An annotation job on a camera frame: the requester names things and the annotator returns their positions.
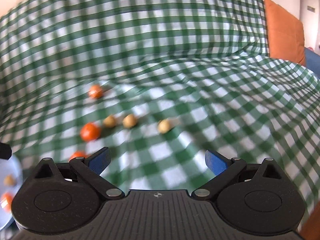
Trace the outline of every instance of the blue gripper pad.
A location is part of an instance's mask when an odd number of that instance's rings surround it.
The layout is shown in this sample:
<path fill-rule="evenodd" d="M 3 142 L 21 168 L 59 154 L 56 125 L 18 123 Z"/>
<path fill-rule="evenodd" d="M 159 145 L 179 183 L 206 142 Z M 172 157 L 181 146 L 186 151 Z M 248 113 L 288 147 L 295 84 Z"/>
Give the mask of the blue gripper pad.
<path fill-rule="evenodd" d="M 90 160 L 88 167 L 94 173 L 100 175 L 111 163 L 111 152 L 107 147 L 104 147 L 98 152 L 101 153 Z"/>
<path fill-rule="evenodd" d="M 205 164 L 216 176 L 218 176 L 228 168 L 228 165 L 222 159 L 220 159 L 210 151 L 205 152 L 204 158 Z"/>

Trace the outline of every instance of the checkered fabric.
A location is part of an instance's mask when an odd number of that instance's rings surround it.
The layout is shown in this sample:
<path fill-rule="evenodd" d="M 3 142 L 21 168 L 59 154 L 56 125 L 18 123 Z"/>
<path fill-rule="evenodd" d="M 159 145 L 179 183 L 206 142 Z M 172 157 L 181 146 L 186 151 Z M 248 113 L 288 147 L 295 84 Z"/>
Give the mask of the checkered fabric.
<path fill-rule="evenodd" d="M 25 176 L 44 157 L 108 146 L 102 176 L 123 191 L 192 191 L 214 176 L 212 149 L 276 159 L 304 219 L 318 201 L 320 83 L 268 57 L 263 0 L 26 0 L 0 19 L 0 68 L 0 141 Z M 97 101 L 95 83 L 108 90 Z M 129 113 L 139 123 L 127 130 Z M 110 114 L 119 125 L 84 143 L 81 127 Z M 162 135 L 164 118 L 175 127 Z"/>

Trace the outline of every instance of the orange ball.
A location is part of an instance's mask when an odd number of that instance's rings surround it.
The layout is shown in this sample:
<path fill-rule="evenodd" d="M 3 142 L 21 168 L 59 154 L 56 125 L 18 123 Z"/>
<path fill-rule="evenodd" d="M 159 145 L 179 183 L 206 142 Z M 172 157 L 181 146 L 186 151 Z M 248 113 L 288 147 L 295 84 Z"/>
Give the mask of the orange ball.
<path fill-rule="evenodd" d="M 0 203 L 4 211 L 8 213 L 11 212 L 12 200 L 13 200 L 13 196 L 9 192 L 6 192 L 1 196 Z"/>
<path fill-rule="evenodd" d="M 69 161 L 74 159 L 74 158 L 76 158 L 76 157 L 84 157 L 84 158 L 86 158 L 87 155 L 83 151 L 76 151 L 73 155 L 71 155 L 71 157 L 69 158 Z"/>
<path fill-rule="evenodd" d="M 94 98 L 94 99 L 98 99 L 103 96 L 103 89 L 99 85 L 93 85 L 90 88 L 88 94 L 89 94 L 89 97 Z"/>
<path fill-rule="evenodd" d="M 94 123 L 89 122 L 84 127 L 81 128 L 80 136 L 85 142 L 90 142 L 98 139 L 101 134 L 100 127 L 96 126 Z"/>

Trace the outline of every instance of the ribbed black plate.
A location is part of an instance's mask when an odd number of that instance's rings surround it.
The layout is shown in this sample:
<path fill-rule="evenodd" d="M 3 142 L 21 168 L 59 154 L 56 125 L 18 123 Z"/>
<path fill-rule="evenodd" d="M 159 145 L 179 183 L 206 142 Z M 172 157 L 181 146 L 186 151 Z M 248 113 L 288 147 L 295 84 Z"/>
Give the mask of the ribbed black plate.
<path fill-rule="evenodd" d="M 55 235 L 22 230 L 13 240 L 298 240 L 294 232 L 280 236 L 253 236 L 226 224 L 211 203 L 189 197 L 185 190 L 131 190 L 108 201 L 86 226 Z"/>

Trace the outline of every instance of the screw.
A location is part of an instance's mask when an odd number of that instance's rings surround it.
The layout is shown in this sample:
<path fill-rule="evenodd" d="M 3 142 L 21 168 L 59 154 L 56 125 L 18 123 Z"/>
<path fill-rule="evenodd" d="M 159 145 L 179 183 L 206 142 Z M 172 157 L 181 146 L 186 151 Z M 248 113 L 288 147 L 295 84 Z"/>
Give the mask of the screw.
<path fill-rule="evenodd" d="M 210 195 L 210 191 L 204 188 L 196 189 L 195 195 L 198 197 L 207 197 Z"/>
<path fill-rule="evenodd" d="M 122 194 L 122 191 L 118 188 L 111 188 L 107 190 L 106 194 L 109 197 L 119 197 Z"/>

